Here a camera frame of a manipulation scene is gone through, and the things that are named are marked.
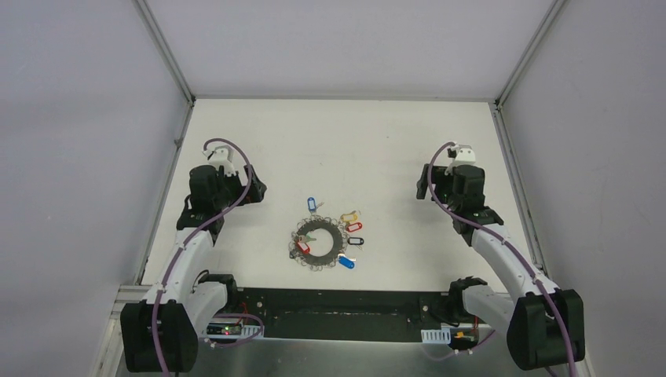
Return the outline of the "metal disc keyring holder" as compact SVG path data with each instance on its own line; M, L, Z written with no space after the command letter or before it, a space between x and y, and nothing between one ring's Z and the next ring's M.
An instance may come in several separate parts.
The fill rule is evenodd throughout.
M309 243L310 254L303 254L295 245L295 237L305 234L317 239ZM311 215L302 219L291 233L287 256L311 272L332 269L338 265L338 255L346 255L348 238L348 233L338 219Z

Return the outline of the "key with red tag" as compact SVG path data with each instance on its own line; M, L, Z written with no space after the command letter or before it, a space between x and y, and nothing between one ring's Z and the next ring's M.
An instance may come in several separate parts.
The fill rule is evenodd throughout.
M295 237L295 245L296 247L303 253L303 254L310 254L311 253L311 247L309 243L311 242L306 242L306 237L309 236L307 234L305 235L297 235Z

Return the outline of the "key with blue tag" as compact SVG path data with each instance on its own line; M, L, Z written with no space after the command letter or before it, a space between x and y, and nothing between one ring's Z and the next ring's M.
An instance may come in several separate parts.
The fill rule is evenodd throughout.
M356 267L356 259L350 258L345 254L339 254L338 264L344 266L347 269L354 269Z

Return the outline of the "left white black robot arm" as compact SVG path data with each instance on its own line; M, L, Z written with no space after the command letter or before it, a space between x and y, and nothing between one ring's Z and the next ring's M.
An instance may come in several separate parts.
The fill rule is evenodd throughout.
M189 193L176 222L170 260L159 278L137 302L120 313L126 368L133 373L190 372L199 338L215 314L233 316L240 306L236 281L214 273L207 260L235 207L263 200L266 185L252 165L241 183L227 165L201 165L189 172Z

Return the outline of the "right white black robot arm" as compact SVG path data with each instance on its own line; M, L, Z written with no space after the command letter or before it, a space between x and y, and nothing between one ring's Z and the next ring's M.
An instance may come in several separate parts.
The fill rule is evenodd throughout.
M503 219L485 205L485 172L469 165L424 165L417 199L427 194L452 219L465 243L491 266L507 289L502 296L481 278L451 282L448 294L430 314L440 322L468 320L488 324L502 335L522 370L564 364L571 376L585 358L584 302L573 289L562 289L512 244Z

